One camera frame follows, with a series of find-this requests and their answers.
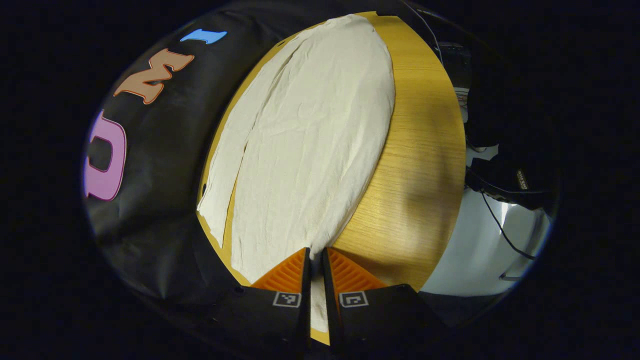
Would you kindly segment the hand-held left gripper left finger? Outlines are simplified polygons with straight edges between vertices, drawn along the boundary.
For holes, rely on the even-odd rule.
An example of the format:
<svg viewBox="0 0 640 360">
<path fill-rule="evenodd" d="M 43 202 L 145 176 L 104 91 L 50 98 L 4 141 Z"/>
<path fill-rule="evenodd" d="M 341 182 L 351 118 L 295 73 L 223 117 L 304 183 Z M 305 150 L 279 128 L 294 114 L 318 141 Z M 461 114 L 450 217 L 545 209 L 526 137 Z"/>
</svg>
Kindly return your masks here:
<svg viewBox="0 0 640 360">
<path fill-rule="evenodd" d="M 212 334 L 244 356 L 302 356 L 310 342 L 310 248 L 251 285 L 235 285 L 212 307 Z"/>
</svg>

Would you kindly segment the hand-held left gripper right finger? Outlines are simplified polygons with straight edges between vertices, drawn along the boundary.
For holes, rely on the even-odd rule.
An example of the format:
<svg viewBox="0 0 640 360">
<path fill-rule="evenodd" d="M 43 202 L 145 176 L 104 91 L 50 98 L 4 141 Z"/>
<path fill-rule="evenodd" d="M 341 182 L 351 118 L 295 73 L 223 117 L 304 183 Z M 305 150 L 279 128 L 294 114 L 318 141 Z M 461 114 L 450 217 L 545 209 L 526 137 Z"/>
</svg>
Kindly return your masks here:
<svg viewBox="0 0 640 360">
<path fill-rule="evenodd" d="M 446 326 L 411 285 L 388 285 L 340 251 L 322 252 L 330 347 L 338 357 L 405 357 Z"/>
</svg>

